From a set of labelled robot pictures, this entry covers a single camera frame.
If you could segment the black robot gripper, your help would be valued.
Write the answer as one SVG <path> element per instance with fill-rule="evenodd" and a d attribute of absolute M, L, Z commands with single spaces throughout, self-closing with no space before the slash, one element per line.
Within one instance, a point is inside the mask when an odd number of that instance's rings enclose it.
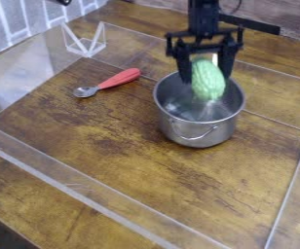
<path fill-rule="evenodd" d="M 187 0 L 187 29 L 166 34 L 166 54 L 175 57 L 179 77 L 191 83 L 190 53 L 218 49 L 218 66 L 227 79 L 243 45 L 243 27 L 219 28 L 219 0 Z"/>

